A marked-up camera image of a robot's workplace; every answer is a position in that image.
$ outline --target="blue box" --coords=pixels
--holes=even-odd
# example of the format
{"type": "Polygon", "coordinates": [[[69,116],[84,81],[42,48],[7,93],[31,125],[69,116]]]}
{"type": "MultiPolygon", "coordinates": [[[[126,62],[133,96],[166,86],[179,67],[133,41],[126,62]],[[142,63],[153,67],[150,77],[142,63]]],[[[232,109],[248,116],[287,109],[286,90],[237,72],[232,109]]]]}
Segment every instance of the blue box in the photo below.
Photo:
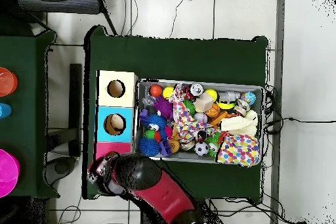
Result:
{"type": "Polygon", "coordinates": [[[98,107],[97,142],[132,142],[133,108],[98,107]],[[108,115],[119,114],[125,118],[126,128],[120,135],[110,135],[104,129],[104,120],[108,115]]]}

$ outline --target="blue cup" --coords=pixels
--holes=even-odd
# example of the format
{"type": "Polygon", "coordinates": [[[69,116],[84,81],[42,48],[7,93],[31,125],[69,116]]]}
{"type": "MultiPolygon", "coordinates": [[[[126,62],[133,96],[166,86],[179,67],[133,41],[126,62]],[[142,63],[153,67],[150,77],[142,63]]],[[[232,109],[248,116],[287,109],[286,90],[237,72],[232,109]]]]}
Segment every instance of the blue cup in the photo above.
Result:
{"type": "Polygon", "coordinates": [[[0,119],[8,117],[12,113],[12,108],[5,104],[0,103],[0,119]]]}

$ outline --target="white cloth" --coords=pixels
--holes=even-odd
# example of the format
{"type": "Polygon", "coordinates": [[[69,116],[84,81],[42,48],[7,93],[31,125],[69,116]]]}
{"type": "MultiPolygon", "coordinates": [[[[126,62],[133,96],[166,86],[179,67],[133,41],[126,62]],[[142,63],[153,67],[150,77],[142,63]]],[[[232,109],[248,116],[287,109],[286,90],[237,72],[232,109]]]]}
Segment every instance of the white cloth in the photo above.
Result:
{"type": "Polygon", "coordinates": [[[245,117],[237,116],[224,118],[221,121],[220,129],[228,131],[231,135],[249,135],[254,137],[257,133],[258,115],[255,111],[250,110],[245,117]]]}

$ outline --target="beige box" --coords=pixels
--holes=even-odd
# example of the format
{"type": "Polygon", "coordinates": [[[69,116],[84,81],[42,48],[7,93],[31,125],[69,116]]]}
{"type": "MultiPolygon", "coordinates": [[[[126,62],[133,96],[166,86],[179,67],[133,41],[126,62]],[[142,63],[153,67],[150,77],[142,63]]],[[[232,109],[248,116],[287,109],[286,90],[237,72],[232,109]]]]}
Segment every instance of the beige box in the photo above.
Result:
{"type": "Polygon", "coordinates": [[[133,107],[137,79],[134,72],[100,70],[98,105],[133,107]]]}

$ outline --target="pink bowl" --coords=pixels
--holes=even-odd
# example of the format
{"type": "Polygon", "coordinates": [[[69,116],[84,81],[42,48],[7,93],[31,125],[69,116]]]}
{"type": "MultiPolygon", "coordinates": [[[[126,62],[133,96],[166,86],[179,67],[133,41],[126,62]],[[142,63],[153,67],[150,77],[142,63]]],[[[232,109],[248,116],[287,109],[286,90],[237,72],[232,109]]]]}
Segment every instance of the pink bowl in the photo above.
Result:
{"type": "Polygon", "coordinates": [[[15,188],[19,172],[18,160],[0,149],[0,197],[8,195],[15,188]]]}

